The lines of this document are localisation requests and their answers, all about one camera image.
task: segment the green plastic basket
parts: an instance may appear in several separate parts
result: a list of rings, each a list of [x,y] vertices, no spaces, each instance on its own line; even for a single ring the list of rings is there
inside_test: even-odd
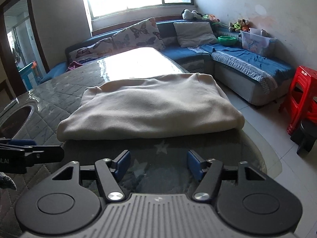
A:
[[[229,37],[229,36],[221,36],[218,37],[218,41],[223,46],[233,46],[238,41],[235,37]]]

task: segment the tile floor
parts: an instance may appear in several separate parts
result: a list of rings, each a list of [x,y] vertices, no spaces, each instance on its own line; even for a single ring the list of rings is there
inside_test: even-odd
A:
[[[317,142],[309,154],[296,154],[298,146],[286,132],[288,115],[278,113],[284,98],[255,108],[223,84],[220,86],[231,103],[275,150],[283,168],[275,180],[302,202],[303,215],[295,233],[299,238],[317,238]]]

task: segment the metal screw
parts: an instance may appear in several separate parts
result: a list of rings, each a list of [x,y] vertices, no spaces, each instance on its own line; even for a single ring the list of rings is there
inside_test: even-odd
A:
[[[123,198],[123,194],[121,192],[115,191],[115,192],[110,192],[107,197],[111,201],[118,201]]]
[[[206,192],[197,192],[194,195],[194,198],[198,201],[206,201],[210,198],[209,194]]]

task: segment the pink cloth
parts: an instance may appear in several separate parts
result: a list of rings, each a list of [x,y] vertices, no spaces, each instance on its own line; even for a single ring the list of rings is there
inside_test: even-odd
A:
[[[76,61],[72,61],[72,62],[69,64],[69,66],[68,66],[66,72],[71,71],[71,70],[74,70],[74,69],[76,69],[76,68],[78,68],[78,67],[80,67],[80,66],[82,66],[82,64],[77,63]]]

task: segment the stacked red stool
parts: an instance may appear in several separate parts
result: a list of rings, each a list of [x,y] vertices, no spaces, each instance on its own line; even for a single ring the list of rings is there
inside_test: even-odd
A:
[[[299,66],[288,94],[279,108],[279,112],[285,108],[291,117],[291,123],[287,128],[289,135],[305,118],[317,124],[317,102],[314,97],[317,97],[317,71]]]

